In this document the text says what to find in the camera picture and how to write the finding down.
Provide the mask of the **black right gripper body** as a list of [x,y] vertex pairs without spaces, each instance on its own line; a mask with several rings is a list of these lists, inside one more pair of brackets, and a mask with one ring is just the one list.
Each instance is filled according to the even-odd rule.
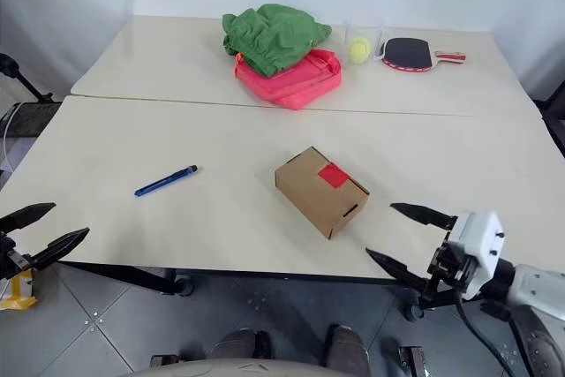
[[470,222],[470,216],[457,217],[453,227],[436,249],[427,269],[431,278],[418,301],[421,309],[453,305],[456,293],[466,292],[478,267],[476,257],[465,251],[465,243],[462,240]]

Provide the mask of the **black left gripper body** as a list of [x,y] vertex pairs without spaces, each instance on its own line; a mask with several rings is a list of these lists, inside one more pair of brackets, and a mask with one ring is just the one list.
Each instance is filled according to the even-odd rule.
[[1,278],[10,280],[20,272],[33,266],[29,255],[22,255],[15,249],[16,243],[1,233]]

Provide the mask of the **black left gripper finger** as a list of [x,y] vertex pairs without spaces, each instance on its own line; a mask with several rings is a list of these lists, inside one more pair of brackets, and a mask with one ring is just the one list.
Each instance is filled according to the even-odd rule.
[[37,222],[56,206],[53,202],[37,203],[23,207],[0,219],[0,230],[2,232],[12,232],[21,230],[26,226]]
[[46,249],[34,255],[29,263],[32,268],[44,269],[74,250],[87,236],[89,228],[75,230],[50,242]]

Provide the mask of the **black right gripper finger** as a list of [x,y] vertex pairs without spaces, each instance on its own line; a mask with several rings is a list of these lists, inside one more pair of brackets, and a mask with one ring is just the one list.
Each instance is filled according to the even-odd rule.
[[457,220],[456,215],[446,215],[421,205],[396,202],[389,206],[413,221],[423,225],[432,225],[445,231],[451,231]]
[[402,262],[369,248],[366,248],[365,251],[388,275],[396,279],[402,285],[417,290],[418,292],[423,292],[426,289],[428,280],[413,274]]

